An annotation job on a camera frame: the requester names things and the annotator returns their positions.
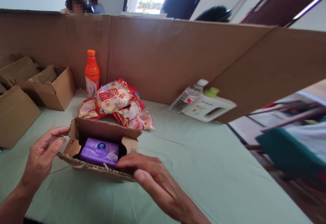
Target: green cap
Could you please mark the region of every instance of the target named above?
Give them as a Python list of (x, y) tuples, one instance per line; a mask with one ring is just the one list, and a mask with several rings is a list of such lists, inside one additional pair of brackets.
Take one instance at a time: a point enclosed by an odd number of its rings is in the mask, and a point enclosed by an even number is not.
[(209, 88), (208, 90), (204, 91), (204, 95), (206, 97), (216, 97), (219, 91), (220, 90), (217, 88)]

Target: orange juice bottle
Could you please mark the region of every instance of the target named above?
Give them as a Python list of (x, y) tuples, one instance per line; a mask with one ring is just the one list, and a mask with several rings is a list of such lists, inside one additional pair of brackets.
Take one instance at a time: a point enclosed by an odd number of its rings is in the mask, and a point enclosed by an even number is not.
[(99, 68), (96, 63), (95, 51), (87, 50), (87, 64), (85, 67), (87, 96), (94, 97), (99, 89)]

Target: stack of cardboard boxes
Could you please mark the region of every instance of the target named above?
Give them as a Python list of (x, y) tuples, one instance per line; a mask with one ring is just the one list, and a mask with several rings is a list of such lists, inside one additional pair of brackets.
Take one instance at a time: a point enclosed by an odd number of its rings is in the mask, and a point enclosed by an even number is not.
[(0, 147), (17, 143), (41, 114), (37, 106), (64, 111), (75, 92), (69, 67), (40, 67), (13, 54), (0, 58)]

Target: white bottle cap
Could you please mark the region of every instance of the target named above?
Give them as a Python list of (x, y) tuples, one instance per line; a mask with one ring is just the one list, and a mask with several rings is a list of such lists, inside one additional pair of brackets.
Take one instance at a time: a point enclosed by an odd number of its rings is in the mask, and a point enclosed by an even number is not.
[(200, 85), (200, 86), (206, 86), (208, 84), (208, 81), (204, 80), (204, 79), (200, 79), (198, 82), (197, 82), (197, 85)]

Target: hand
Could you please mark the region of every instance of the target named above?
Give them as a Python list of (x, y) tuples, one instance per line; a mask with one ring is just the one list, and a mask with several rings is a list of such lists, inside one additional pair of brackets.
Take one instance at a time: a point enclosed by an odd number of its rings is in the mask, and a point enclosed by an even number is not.
[(116, 166), (122, 170), (137, 168), (136, 182), (173, 219), (181, 223), (210, 223), (158, 158), (134, 153), (122, 157)]
[(29, 191), (37, 191), (49, 175), (52, 161), (66, 141), (62, 135), (68, 135), (68, 131), (69, 127), (52, 128), (31, 146), (20, 185)]

